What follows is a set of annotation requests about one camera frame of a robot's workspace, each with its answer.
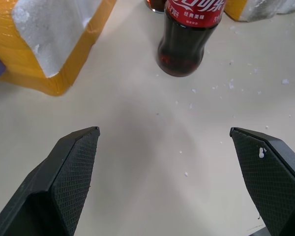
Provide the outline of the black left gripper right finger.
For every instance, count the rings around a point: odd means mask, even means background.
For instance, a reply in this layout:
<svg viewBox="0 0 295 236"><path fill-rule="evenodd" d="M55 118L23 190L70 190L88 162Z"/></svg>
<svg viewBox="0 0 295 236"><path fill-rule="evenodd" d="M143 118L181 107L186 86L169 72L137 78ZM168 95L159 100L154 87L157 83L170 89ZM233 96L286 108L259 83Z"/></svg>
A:
<svg viewBox="0 0 295 236"><path fill-rule="evenodd" d="M295 153L265 133L230 130L246 189L265 227L265 236L295 236Z"/></svg>

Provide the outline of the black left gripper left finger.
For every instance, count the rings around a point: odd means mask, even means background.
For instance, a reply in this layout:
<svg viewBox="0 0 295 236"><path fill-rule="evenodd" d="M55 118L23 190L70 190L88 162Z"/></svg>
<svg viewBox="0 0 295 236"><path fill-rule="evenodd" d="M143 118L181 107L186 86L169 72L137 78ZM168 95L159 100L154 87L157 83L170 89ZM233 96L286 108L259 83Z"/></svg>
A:
<svg viewBox="0 0 295 236"><path fill-rule="evenodd" d="M0 236L72 236L90 188L99 127L59 139L0 212Z"/></svg>

